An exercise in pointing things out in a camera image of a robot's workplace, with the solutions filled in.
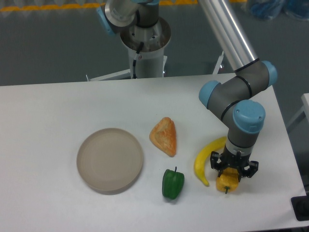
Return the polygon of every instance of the bread slice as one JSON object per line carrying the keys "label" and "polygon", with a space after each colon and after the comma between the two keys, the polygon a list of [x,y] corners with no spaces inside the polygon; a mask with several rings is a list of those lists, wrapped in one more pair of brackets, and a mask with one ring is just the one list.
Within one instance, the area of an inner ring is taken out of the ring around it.
{"label": "bread slice", "polygon": [[176,154],[176,129],[174,122],[169,117],[164,117],[152,129],[150,141],[167,155],[174,157]]}

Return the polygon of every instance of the beige plate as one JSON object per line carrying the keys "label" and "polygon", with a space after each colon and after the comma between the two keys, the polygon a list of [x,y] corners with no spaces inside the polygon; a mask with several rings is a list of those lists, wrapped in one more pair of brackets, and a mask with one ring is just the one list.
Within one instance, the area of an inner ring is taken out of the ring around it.
{"label": "beige plate", "polygon": [[77,155],[77,169],[84,181],[101,192],[127,189],[139,175],[143,151],[125,130],[108,128],[90,135]]}

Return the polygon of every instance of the gray floor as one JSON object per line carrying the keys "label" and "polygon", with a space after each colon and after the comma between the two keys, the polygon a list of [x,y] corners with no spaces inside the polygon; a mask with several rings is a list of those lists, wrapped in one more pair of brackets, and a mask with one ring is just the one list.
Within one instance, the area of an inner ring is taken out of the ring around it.
{"label": "gray floor", "polygon": [[[256,20],[233,4],[261,60],[277,67],[275,92],[285,123],[309,92],[309,22],[281,14]],[[210,74],[221,48],[198,5],[162,6],[172,28],[166,49],[168,76]],[[231,72],[226,60],[224,72]],[[0,85],[86,81],[128,68],[119,37],[108,37],[95,9],[0,13]],[[309,125],[291,134],[302,175],[309,174]]]}

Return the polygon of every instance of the aluminum arm tube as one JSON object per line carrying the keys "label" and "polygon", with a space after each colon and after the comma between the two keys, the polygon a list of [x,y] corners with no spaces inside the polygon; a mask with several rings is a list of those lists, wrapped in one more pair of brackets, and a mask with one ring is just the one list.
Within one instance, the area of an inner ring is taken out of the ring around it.
{"label": "aluminum arm tube", "polygon": [[228,0],[198,0],[234,71],[254,63],[255,54]]}
{"label": "aluminum arm tube", "polygon": [[127,27],[133,22],[139,6],[131,0],[108,0],[105,5],[105,15],[113,25]]}

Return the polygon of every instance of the toy fruit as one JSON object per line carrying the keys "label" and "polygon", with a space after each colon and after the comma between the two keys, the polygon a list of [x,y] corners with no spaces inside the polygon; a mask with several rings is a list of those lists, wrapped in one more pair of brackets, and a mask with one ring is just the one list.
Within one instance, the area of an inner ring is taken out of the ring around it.
{"label": "toy fruit", "polygon": [[223,173],[216,180],[216,186],[219,191],[232,192],[238,186],[238,171],[234,168],[226,168]]}
{"label": "toy fruit", "polygon": [[212,141],[210,144],[205,146],[197,155],[194,162],[195,175],[200,179],[204,185],[209,186],[208,180],[205,178],[205,161],[210,156],[212,151],[216,151],[224,148],[226,137],[222,137]]}
{"label": "toy fruit", "polygon": [[182,173],[166,169],[162,181],[162,194],[166,198],[176,199],[181,192],[184,184],[184,175]]}
{"label": "toy fruit", "polygon": [[161,151],[174,157],[177,150],[175,123],[169,118],[164,117],[155,125],[149,135],[150,141]]}

